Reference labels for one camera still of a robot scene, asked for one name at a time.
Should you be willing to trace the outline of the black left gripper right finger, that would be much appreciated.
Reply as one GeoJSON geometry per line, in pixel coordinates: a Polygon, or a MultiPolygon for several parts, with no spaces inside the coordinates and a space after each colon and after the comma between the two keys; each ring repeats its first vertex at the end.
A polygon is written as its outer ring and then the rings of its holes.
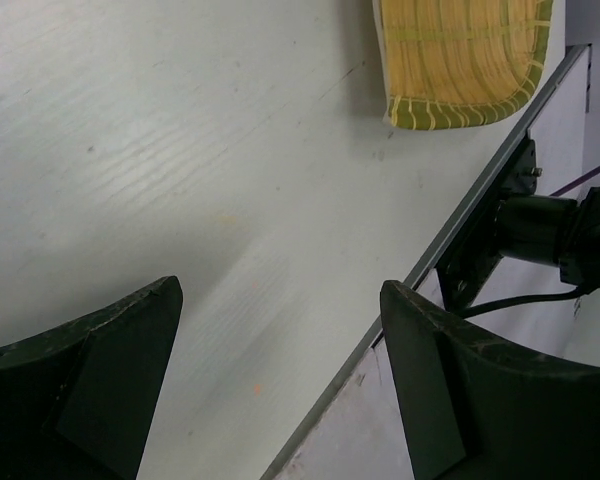
{"type": "Polygon", "coordinates": [[[402,283],[381,323],[418,479],[600,479],[600,367],[516,344],[402,283]]]}

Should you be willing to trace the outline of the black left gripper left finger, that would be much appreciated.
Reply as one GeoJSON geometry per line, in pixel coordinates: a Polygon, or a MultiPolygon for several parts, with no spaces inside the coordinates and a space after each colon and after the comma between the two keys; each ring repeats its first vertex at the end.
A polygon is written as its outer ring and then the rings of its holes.
{"type": "Polygon", "coordinates": [[[182,310],[162,277],[0,347],[0,479],[134,479],[182,310]]]}

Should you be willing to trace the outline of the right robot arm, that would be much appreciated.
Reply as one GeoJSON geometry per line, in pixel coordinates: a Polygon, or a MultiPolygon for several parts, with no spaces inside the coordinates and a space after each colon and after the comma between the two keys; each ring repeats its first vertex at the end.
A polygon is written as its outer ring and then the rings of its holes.
{"type": "Polygon", "coordinates": [[[502,201],[495,241],[500,255],[556,267],[561,282],[582,293],[600,289],[600,187],[582,201],[538,195],[502,201]]]}

